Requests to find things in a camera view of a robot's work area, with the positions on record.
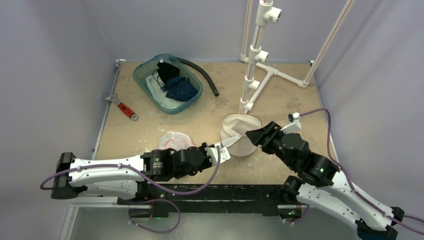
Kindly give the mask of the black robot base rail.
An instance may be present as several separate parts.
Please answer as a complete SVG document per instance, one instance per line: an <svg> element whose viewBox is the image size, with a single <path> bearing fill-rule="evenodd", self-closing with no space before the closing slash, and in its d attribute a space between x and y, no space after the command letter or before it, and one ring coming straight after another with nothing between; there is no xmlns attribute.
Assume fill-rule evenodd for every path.
<svg viewBox="0 0 424 240"><path fill-rule="evenodd" d="M135 197L119 198L118 205L147 205L153 217L181 213L261 214L297 219L304 207L296 197L277 184L211 184L199 193L177 195L148 183L139 183Z"/></svg>

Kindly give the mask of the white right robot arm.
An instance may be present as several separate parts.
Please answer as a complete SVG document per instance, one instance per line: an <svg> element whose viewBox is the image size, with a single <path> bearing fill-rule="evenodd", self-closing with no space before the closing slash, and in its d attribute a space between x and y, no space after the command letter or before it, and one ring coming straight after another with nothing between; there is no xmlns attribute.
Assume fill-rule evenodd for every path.
<svg viewBox="0 0 424 240"><path fill-rule="evenodd" d="M249 130L251 143L278 157L296 176L281 186L280 196L288 204L296 200L356 228L361 240L395 240L405 212L377 201L348 180L347 173L327 157L310 150L298 133L288 133L274 121Z"/></svg>

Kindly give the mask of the black bra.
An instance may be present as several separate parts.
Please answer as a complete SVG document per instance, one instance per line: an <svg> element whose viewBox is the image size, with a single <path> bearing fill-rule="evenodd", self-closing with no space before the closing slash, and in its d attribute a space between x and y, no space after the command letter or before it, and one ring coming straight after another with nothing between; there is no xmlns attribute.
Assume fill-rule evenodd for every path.
<svg viewBox="0 0 424 240"><path fill-rule="evenodd" d="M179 61L169 62L160 60L152 72L153 86L158 87L165 97L179 102L188 102L195 98L200 89L196 87Z"/></svg>

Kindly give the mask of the pink-trimmed white laundry bag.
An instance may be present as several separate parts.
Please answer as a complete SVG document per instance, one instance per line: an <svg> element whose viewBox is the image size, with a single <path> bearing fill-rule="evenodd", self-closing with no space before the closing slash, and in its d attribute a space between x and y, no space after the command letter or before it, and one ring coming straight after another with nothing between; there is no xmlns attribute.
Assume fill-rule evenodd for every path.
<svg viewBox="0 0 424 240"><path fill-rule="evenodd" d="M176 151L194 147L191 138L182 132L168 131L160 139L157 148L160 150L174 149Z"/></svg>

